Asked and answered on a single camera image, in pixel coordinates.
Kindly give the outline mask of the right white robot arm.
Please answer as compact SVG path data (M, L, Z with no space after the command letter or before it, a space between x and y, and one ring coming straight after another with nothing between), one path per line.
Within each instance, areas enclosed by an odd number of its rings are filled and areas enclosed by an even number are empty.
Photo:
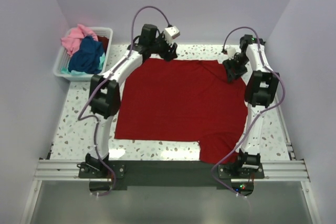
M224 50L228 59L223 61L223 65L228 82L238 80L247 73L247 64L251 66L252 72L244 94L248 109L246 131L237 144L239 152L235 161L218 168L218 174L221 179L264 178L260 155L263 112L274 101L279 74L273 72L267 61L265 42L262 39L244 35L239 47L240 52L229 48Z

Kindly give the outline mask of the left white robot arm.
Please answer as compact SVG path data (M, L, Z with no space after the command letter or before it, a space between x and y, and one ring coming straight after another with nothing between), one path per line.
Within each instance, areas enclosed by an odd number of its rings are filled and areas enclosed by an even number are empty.
M168 25L159 31L155 25L145 24L140 35L132 39L124 56L102 75L94 75L90 81L89 107L91 118L96 125L93 132L93 150L85 156L78 167L82 173L103 178L113 175L108 165L109 135L113 117L121 106L120 87L130 74L140 67L152 55L159 55L165 61L177 58L175 39L180 35L176 26Z

